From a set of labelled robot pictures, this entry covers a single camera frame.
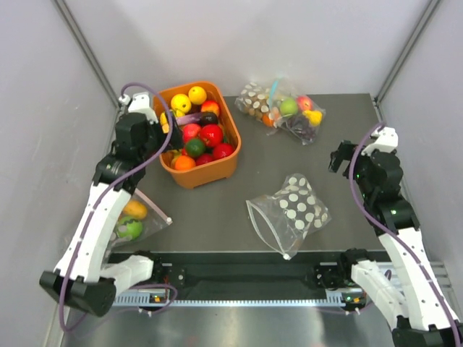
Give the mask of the green fake lime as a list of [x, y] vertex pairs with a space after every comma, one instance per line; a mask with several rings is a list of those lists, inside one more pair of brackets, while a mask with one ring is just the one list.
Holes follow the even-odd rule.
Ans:
[[205, 152], [206, 146], [200, 138], [192, 138], [185, 144], [184, 149], [188, 156], [197, 158]]

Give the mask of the red fake apple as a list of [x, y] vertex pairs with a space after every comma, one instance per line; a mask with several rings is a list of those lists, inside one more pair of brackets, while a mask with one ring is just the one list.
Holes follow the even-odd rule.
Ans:
[[223, 142], [224, 132], [219, 125], [208, 124], [200, 130], [199, 137], [206, 147], [213, 148]]

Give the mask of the yellow fake fruit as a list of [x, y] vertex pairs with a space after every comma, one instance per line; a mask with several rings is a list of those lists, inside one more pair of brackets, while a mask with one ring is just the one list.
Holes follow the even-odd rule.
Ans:
[[208, 97], [205, 89], [199, 85], [191, 87], [187, 95], [191, 104], [194, 104], [196, 106], [202, 105]]
[[177, 93], [171, 99], [171, 108], [174, 111], [181, 111], [182, 113], [188, 113], [190, 112], [192, 108], [192, 103], [186, 94]]

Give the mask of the polka dot zip bag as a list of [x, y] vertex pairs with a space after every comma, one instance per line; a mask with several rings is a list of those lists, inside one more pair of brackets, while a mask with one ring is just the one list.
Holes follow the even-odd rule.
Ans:
[[293, 258], [308, 235], [331, 221], [329, 209], [300, 173], [289, 174], [276, 193], [247, 200], [246, 207], [260, 240], [284, 260]]

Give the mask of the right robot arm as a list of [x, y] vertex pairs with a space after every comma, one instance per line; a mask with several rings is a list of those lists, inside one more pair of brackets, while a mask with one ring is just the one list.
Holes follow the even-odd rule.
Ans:
[[364, 249], [350, 249], [339, 260], [338, 278], [358, 285], [379, 309], [395, 346], [461, 346], [462, 322], [438, 286], [422, 243], [412, 205], [401, 194], [403, 170], [394, 151], [362, 147], [343, 141], [331, 153], [329, 171], [346, 161], [354, 201], [383, 245], [400, 288], [381, 272]]

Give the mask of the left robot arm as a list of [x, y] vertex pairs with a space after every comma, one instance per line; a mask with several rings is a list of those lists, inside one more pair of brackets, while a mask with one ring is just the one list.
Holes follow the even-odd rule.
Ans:
[[104, 265], [111, 235], [124, 207], [145, 175], [145, 167], [168, 148], [183, 146], [175, 116], [166, 112], [169, 132], [143, 113], [126, 113], [115, 126], [111, 152], [96, 166], [90, 194], [77, 230], [52, 271], [42, 272], [40, 287], [61, 307], [104, 316], [115, 298], [144, 282], [159, 285], [164, 270], [147, 252]]

